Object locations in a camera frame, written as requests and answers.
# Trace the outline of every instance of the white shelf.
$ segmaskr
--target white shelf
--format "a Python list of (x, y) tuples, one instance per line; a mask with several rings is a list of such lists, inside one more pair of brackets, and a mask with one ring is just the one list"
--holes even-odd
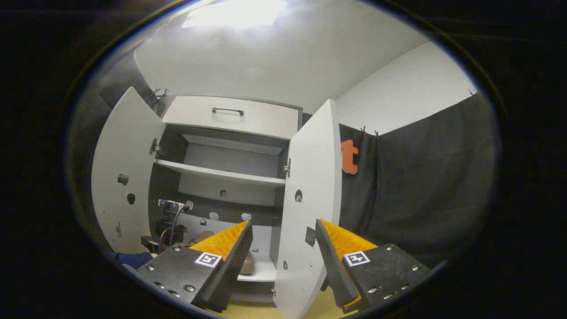
[(254, 273), (250, 276), (238, 275), (241, 282), (275, 282), (276, 268), (270, 256), (254, 255)]
[(183, 136), (183, 138), (187, 142), (193, 144), (214, 146), (218, 148), (237, 149), (246, 152), (268, 154), (273, 156), (280, 155), (281, 151), (283, 150), (282, 148), (277, 148), (273, 146), (265, 146), (265, 145), (238, 142), (232, 140), (223, 140), (221, 138), (214, 138), (214, 137), (196, 136), (196, 135), (187, 135), (187, 134), (181, 134), (181, 136)]
[(248, 174), (232, 173), (228, 171), (206, 169), (204, 167), (179, 164), (175, 162), (164, 161), (162, 159), (160, 160), (156, 159), (155, 163), (168, 167), (172, 170), (178, 171), (182, 174), (209, 177), (209, 178), (219, 179), (222, 181), (236, 182), (242, 184), (262, 185), (269, 187), (279, 187), (285, 185), (285, 179), (281, 179), (281, 178), (262, 177), (262, 176), (248, 175)]

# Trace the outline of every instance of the drawer handle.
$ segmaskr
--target drawer handle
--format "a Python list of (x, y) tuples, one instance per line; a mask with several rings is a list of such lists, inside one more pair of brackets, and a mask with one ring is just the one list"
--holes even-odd
[(211, 109), (211, 111), (212, 111), (213, 113), (216, 113), (217, 110), (225, 110), (225, 111), (238, 112), (238, 113), (240, 113), (240, 116), (244, 116), (244, 111), (241, 111), (241, 110), (233, 110), (232, 108), (213, 107), (213, 108)]

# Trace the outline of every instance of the wooden floor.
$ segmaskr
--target wooden floor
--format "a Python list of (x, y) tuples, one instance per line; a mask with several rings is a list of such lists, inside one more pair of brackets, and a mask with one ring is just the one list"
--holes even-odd
[[(284, 319), (277, 308), (261, 304), (230, 302), (222, 313), (207, 311), (228, 319)], [(335, 305), (333, 291), (329, 287), (327, 290), (319, 292), (303, 319), (338, 319), (348, 314), (343, 314), (342, 310)]]

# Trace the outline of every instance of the cabinet shelf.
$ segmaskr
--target cabinet shelf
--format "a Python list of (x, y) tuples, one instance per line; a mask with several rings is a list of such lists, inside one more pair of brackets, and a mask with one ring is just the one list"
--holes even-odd
[(162, 159), (160, 160), (156, 159), (155, 163), (170, 168), (172, 170), (178, 171), (182, 174), (214, 178), (222, 181), (269, 186), (269, 187), (279, 187), (285, 185), (285, 179), (281, 179), (281, 178), (262, 177), (262, 176), (255, 176), (255, 175), (248, 175), (241, 173), (233, 173), (228, 171), (207, 169), (199, 166), (164, 161)]
[(254, 255), (254, 273), (250, 276), (238, 275), (240, 282), (275, 282), (276, 268), (270, 256)]

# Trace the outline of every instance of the door hinge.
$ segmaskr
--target door hinge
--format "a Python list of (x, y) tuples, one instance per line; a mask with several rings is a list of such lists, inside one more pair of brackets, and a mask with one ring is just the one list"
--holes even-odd
[(283, 167), (283, 171), (287, 173), (287, 177), (289, 177), (289, 174), (291, 172), (291, 157), (287, 159), (287, 165)]
[(151, 143), (151, 148), (150, 148), (150, 154), (154, 154), (155, 152), (158, 152), (158, 154), (160, 154), (161, 156), (165, 155), (165, 151), (162, 149), (161, 146), (158, 145), (158, 139), (154, 138), (154, 141)]

